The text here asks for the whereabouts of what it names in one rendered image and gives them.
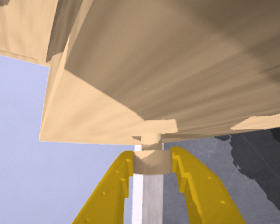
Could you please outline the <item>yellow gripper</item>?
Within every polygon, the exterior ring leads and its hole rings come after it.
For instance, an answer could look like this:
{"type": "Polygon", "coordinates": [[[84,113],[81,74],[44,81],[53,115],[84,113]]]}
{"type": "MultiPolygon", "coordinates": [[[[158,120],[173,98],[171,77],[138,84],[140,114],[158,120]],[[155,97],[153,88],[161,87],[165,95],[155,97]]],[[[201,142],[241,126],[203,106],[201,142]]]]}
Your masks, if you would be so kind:
{"type": "MultiPolygon", "coordinates": [[[[190,224],[246,224],[220,178],[191,153],[170,147],[172,172],[184,193],[190,224]]],[[[124,224],[133,151],[123,151],[109,167],[72,224],[124,224]]]]}

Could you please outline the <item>wooden chest of drawers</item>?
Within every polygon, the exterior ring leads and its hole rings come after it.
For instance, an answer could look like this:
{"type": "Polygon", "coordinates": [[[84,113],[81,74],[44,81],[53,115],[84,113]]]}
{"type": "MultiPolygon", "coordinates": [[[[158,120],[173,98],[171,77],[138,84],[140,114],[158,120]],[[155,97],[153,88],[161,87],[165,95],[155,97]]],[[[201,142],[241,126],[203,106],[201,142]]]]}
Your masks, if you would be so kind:
{"type": "Polygon", "coordinates": [[[0,55],[50,67],[64,4],[65,0],[45,0],[38,59],[3,50],[0,50],[0,55]]]}

